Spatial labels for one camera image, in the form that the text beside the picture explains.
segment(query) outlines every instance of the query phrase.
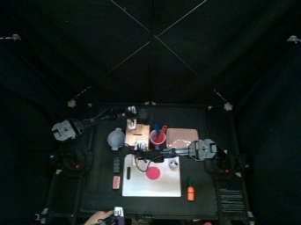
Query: person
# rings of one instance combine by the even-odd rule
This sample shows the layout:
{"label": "person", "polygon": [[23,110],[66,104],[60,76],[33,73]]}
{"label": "person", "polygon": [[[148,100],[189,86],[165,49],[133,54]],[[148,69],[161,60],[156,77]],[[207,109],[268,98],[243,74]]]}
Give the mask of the person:
{"label": "person", "polygon": [[90,217],[90,219],[84,225],[93,225],[96,223],[98,224],[101,223],[101,220],[108,219],[113,214],[114,214],[113,210],[109,212],[100,211]]}

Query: green object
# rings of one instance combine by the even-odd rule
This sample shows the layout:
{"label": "green object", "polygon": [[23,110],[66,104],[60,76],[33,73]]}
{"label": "green object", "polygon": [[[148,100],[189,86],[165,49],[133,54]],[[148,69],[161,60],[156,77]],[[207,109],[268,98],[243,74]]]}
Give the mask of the green object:
{"label": "green object", "polygon": [[192,179],[192,177],[189,177],[189,179],[188,179],[188,185],[193,186],[193,179]]}

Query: black table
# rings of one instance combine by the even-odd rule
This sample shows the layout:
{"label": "black table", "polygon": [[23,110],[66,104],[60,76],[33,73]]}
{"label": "black table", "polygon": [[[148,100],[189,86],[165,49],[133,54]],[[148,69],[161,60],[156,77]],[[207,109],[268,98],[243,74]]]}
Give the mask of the black table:
{"label": "black table", "polygon": [[[126,106],[129,105],[94,104],[94,116],[105,109]],[[232,112],[224,109],[224,105],[136,106],[138,111],[144,108],[152,114],[150,126],[160,123],[169,128],[197,129],[200,139],[211,138],[223,149],[239,154]],[[203,219],[219,221],[220,224],[227,224],[228,221],[248,224],[245,180],[237,176],[227,179],[212,176],[208,168],[211,161],[196,162],[184,156],[180,158],[181,197],[122,197],[122,184],[120,190],[112,188],[113,159],[121,155],[112,150],[108,142],[108,136],[117,127],[126,132],[126,119],[96,126],[77,138],[90,146],[94,155],[93,169],[78,178],[54,175],[47,202],[51,217],[68,217],[72,224],[76,224],[77,218],[89,217],[100,210],[124,207],[128,218]],[[195,180],[195,201],[188,201],[189,177]]]}
{"label": "black table", "polygon": [[[113,107],[104,105],[98,111]],[[137,106],[152,114],[155,123],[169,128],[197,129],[200,139],[211,138],[221,148],[239,152],[232,113],[221,106]],[[116,120],[94,129],[93,153],[94,165],[84,188],[81,211],[93,213],[124,207],[128,217],[152,216],[157,219],[219,219],[219,202],[215,178],[208,174],[205,163],[181,157],[181,197],[122,197],[122,189],[113,190],[113,159],[120,156],[112,151],[108,142],[109,133],[121,127],[126,130],[126,121]],[[196,200],[188,201],[188,178],[196,186]]]}

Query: cable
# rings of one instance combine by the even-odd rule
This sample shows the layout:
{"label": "cable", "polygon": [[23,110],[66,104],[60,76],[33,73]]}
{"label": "cable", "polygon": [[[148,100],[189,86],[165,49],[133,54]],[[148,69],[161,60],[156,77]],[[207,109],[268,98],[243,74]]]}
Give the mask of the cable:
{"label": "cable", "polygon": [[138,160],[137,160],[137,157],[136,157],[136,165],[137,165],[138,170],[140,170],[141,172],[148,172],[148,170],[149,170],[149,168],[150,168],[152,162],[153,162],[156,159],[161,158],[161,157],[165,157],[165,155],[156,156],[156,157],[153,157],[153,159],[150,159],[150,161],[149,161],[149,163],[148,163],[148,166],[146,166],[146,170],[142,170],[142,169],[141,169],[141,167],[140,167],[140,165],[138,165],[138,163],[137,163]]}

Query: orange object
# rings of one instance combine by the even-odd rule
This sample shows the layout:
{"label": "orange object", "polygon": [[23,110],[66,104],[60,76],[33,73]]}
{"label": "orange object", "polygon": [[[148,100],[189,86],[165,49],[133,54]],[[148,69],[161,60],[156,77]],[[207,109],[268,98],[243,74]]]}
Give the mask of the orange object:
{"label": "orange object", "polygon": [[189,186],[188,188],[188,200],[195,200],[195,187]]}
{"label": "orange object", "polygon": [[114,176],[113,177],[113,189],[120,189],[120,185],[121,185],[121,177]]}

